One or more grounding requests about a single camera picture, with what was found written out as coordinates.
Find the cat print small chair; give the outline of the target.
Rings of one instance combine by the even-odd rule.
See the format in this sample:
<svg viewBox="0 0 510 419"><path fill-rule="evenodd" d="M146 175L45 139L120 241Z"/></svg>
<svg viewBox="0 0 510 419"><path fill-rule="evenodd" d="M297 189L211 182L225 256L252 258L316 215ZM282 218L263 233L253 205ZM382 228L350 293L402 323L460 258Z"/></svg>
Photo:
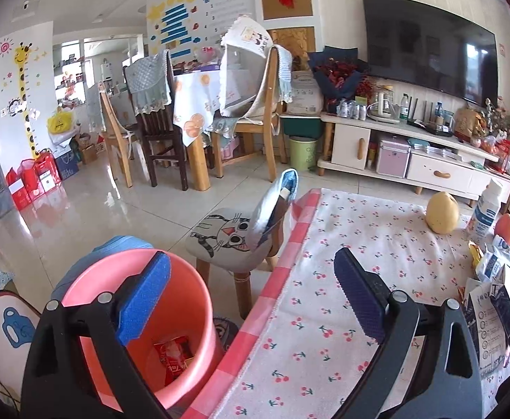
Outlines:
<svg viewBox="0 0 510 419"><path fill-rule="evenodd" d="M232 274L238 311L246 318L252 308L250 275L263 262L277 263L283 245L283 220L299 187L299 173L287 168L270 185L254 210L219 208L200 220L186 239L186 250L195 258L204 281L211 267Z"/></svg>

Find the left wooden chair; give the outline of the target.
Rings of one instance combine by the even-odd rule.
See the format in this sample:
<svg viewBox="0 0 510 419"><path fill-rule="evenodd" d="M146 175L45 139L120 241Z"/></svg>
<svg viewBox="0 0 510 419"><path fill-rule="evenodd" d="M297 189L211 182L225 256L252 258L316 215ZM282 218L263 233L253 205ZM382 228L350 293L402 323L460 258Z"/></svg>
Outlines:
<svg viewBox="0 0 510 419"><path fill-rule="evenodd" d="M116 167L122 171L125 184L133 186L130 160L133 155L133 144L137 141L134 132L124 128L118 121L109 93L102 81L98 83L99 101L103 118L104 130L102 138L105 141L109 167L114 180L118 179Z"/></svg>

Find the cherry print tablecloth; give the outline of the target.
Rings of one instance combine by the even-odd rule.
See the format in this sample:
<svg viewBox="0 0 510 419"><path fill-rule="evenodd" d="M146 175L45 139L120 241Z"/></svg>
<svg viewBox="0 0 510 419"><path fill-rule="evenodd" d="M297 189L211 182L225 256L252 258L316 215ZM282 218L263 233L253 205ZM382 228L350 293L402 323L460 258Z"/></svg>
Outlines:
<svg viewBox="0 0 510 419"><path fill-rule="evenodd" d="M466 216L315 189L188 418L483 418L510 411L510 356L485 379L464 316Z"/></svg>

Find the red snack wrapper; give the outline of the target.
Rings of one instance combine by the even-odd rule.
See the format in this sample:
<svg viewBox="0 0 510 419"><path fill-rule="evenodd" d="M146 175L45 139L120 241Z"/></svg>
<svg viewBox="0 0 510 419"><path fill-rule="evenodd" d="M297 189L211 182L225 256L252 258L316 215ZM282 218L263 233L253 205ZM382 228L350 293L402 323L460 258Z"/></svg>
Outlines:
<svg viewBox="0 0 510 419"><path fill-rule="evenodd" d="M179 336L154 344L155 352L165 369L165 385L177 380L194 359L187 336Z"/></svg>

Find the white blue wrapper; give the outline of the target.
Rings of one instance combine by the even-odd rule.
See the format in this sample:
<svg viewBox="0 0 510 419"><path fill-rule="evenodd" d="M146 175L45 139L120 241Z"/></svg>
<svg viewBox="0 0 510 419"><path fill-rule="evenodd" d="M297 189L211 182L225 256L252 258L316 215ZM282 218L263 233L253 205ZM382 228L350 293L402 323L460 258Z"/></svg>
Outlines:
<svg viewBox="0 0 510 419"><path fill-rule="evenodd" d="M494 236L492 242L485 246L485 251L476 267L480 282L491 282L510 268L510 245L501 237Z"/></svg>

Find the pink storage box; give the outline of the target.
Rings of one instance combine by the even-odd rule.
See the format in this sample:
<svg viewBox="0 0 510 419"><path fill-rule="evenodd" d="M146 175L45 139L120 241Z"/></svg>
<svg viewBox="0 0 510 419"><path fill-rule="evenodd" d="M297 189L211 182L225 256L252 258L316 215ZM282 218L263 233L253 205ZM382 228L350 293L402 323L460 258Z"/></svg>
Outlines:
<svg viewBox="0 0 510 419"><path fill-rule="evenodd" d="M404 178L408 170L411 147L408 139L382 134L378 138L376 172L378 174Z"/></svg>

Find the white tv cabinet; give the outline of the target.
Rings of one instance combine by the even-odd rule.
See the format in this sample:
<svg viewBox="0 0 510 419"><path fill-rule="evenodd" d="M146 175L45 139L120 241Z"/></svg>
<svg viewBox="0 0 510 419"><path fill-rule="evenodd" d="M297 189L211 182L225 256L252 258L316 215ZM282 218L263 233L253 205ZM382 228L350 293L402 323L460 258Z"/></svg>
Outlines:
<svg viewBox="0 0 510 419"><path fill-rule="evenodd" d="M324 113L323 153L318 173L327 170L407 184L417 194L424 189L445 191L474 203L494 180L501 185L500 200L510 201L510 175L488 167L496 156L474 148L456 137L442 137L420 132L403 124L384 124L371 118L349 119ZM411 147L406 177L397 178L376 172L380 135L408 139Z"/></svg>

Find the black flat television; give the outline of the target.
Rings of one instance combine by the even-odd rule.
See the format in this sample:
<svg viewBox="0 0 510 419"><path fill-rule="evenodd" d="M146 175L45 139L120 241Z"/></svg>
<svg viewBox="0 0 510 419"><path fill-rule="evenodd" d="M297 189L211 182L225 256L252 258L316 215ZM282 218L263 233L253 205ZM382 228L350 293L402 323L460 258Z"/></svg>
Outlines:
<svg viewBox="0 0 510 419"><path fill-rule="evenodd" d="M497 101L496 36L413 0L363 0L371 75L477 105Z"/></svg>

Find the pink plastic bucket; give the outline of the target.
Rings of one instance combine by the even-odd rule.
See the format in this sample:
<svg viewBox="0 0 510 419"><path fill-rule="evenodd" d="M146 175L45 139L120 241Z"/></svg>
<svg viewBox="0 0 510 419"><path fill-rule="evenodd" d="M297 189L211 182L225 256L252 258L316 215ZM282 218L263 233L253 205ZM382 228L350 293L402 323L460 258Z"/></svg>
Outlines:
<svg viewBox="0 0 510 419"><path fill-rule="evenodd" d="M140 273L155 249L132 249L114 253L85 270L68 288L62 304L88 304L105 292L115 292L123 281ZM223 349L213 324L211 296L196 269L183 258L168 254L171 277L148 323L127 350L141 376L160 403L183 412L194 401L222 359ZM187 336L194 359L187 370L165 385L165 369L155 343Z"/></svg>

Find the yellow bag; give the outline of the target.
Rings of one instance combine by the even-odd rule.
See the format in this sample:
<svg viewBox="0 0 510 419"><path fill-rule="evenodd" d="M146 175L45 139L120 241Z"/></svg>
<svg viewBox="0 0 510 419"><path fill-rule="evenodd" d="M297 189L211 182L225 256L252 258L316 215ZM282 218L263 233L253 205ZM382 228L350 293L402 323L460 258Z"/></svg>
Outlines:
<svg viewBox="0 0 510 419"><path fill-rule="evenodd" d="M56 112L48 118L48 131L51 135L58 135L73 130L73 112L58 107Z"/></svg>

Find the dark wooden chair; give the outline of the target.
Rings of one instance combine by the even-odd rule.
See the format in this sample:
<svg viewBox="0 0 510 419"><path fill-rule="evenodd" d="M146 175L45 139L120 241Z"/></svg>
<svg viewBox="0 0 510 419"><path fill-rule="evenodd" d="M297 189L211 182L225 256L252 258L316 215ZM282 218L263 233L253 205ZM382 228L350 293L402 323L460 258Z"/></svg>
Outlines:
<svg viewBox="0 0 510 419"><path fill-rule="evenodd" d="M174 122L175 76L168 49L123 68L129 100L138 124L138 140L152 187L158 185L155 161L174 162L181 188L189 189L182 130Z"/></svg>

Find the white plastic bottle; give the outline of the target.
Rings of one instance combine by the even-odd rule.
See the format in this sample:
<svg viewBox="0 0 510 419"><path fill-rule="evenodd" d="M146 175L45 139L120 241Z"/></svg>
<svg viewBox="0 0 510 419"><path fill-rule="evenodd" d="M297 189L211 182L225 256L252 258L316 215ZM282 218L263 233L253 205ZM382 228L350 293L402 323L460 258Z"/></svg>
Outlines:
<svg viewBox="0 0 510 419"><path fill-rule="evenodd" d="M473 214L466 226L468 236L474 243L482 242L489 234L500 211L500 194L501 185L490 180L477 200Z"/></svg>

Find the yellow red snack packet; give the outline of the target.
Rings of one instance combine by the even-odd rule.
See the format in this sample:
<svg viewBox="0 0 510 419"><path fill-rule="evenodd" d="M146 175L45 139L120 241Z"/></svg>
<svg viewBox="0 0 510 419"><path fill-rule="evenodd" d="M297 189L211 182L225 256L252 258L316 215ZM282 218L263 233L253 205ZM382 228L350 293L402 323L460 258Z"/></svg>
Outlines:
<svg viewBox="0 0 510 419"><path fill-rule="evenodd" d="M468 241L468 249L472 258L472 268L475 270L483 258L483 251L480 246L477 245L477 243L474 243L472 240Z"/></svg>

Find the glass electric kettle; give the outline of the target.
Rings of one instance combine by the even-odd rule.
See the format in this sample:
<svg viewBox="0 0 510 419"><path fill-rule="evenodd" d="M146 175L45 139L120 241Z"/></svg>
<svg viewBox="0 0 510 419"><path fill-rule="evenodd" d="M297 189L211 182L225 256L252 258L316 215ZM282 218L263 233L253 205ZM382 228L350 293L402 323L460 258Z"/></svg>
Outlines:
<svg viewBox="0 0 510 419"><path fill-rule="evenodd" d="M397 124L399 107L394 100L392 85L379 85L372 95L372 103L367 108L368 117L375 121Z"/></svg>

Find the red gift bags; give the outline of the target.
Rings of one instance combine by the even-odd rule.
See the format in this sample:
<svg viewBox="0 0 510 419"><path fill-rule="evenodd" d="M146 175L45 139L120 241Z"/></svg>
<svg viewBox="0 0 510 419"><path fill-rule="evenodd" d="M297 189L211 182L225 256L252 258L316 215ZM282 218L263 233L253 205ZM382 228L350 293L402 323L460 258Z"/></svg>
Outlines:
<svg viewBox="0 0 510 419"><path fill-rule="evenodd" d="M36 159L23 160L17 170L6 175L13 203L18 211L53 190L62 183L55 158L50 149L43 149Z"/></svg>

